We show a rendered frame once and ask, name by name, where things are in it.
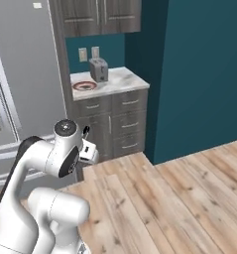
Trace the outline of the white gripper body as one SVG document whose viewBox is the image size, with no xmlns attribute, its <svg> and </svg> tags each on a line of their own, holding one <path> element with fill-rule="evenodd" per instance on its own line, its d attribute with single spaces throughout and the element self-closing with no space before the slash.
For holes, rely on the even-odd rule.
<svg viewBox="0 0 237 254">
<path fill-rule="evenodd" d="M 97 150 L 87 152 L 81 151 L 79 153 L 79 160 L 82 163 L 88 164 L 88 165 L 95 165 L 99 162 L 99 153 Z"/>
</svg>

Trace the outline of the red-brown round plate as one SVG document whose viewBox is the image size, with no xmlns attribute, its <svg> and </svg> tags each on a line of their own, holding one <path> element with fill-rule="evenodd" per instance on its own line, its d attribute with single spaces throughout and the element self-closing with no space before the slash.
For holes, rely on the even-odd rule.
<svg viewBox="0 0 237 254">
<path fill-rule="evenodd" d="M 97 84 L 93 81 L 78 81 L 72 85 L 72 88 L 78 91 L 87 91 L 95 89 Z"/>
</svg>

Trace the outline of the grey wood base cupboard door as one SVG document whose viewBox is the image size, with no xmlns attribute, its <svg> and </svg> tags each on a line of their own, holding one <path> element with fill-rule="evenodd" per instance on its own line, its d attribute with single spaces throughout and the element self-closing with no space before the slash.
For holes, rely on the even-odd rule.
<svg viewBox="0 0 237 254">
<path fill-rule="evenodd" d="M 101 114 L 76 119 L 80 129 L 89 126 L 87 140 L 96 145 L 99 152 L 99 162 L 112 158 L 111 134 L 109 129 L 109 115 Z"/>
</svg>

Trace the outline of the grey wood drawer front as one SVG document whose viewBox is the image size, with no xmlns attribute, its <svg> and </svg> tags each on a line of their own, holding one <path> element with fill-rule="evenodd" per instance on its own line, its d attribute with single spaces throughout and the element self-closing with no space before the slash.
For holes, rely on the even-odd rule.
<svg viewBox="0 0 237 254">
<path fill-rule="evenodd" d="M 115 138 L 143 131 L 146 127 L 146 111 L 133 111 L 112 117 Z"/>
<path fill-rule="evenodd" d="M 76 100 L 73 103 L 73 114 L 76 117 L 86 117 L 109 112 L 111 101 L 110 95 Z"/>
<path fill-rule="evenodd" d="M 137 89 L 112 95 L 112 112 L 114 115 L 143 110 L 147 107 L 148 90 Z"/>
<path fill-rule="evenodd" d="M 138 132 L 117 138 L 113 141 L 113 155 L 115 158 L 142 152 L 145 148 L 145 133 Z"/>
</svg>

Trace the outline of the grey wood side panel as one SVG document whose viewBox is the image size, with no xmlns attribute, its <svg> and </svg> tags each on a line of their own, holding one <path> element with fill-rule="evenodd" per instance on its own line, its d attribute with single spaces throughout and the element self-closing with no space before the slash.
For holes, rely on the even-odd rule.
<svg viewBox="0 0 237 254">
<path fill-rule="evenodd" d="M 79 165 L 79 150 L 82 138 L 79 126 L 72 113 L 72 91 L 69 76 L 68 59 L 65 48 L 64 30 L 61 23 L 60 0 L 48 0 L 51 16 L 52 33 L 59 70 L 59 85 L 65 117 L 54 127 L 55 147 L 48 160 L 48 169 L 55 170 L 54 176 L 64 178 L 71 174 Z"/>
</svg>

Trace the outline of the grey toaster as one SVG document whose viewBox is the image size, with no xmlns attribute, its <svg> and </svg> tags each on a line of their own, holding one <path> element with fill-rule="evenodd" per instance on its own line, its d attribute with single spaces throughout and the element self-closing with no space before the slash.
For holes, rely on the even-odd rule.
<svg viewBox="0 0 237 254">
<path fill-rule="evenodd" d="M 102 59 L 89 60 L 90 75 L 96 82 L 108 80 L 108 63 Z"/>
</svg>

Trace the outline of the grey steel fridge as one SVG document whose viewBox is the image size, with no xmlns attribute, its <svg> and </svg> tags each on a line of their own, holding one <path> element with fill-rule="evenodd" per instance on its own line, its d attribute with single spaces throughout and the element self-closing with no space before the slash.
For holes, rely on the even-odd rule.
<svg viewBox="0 0 237 254">
<path fill-rule="evenodd" d="M 18 142 L 51 142 L 65 112 L 48 0 L 0 0 L 0 57 L 22 125 Z M 15 157 L 0 160 L 0 192 Z"/>
</svg>

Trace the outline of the grey wood wall cupboard door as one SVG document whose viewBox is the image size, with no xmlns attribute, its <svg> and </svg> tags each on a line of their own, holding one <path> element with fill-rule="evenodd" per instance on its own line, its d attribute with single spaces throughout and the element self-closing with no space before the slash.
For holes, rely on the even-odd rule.
<svg viewBox="0 0 237 254">
<path fill-rule="evenodd" d="M 102 33 L 141 31 L 142 0 L 101 0 Z"/>
<path fill-rule="evenodd" d="M 64 33 L 68 38 L 98 35 L 95 0 L 60 0 Z"/>
</svg>

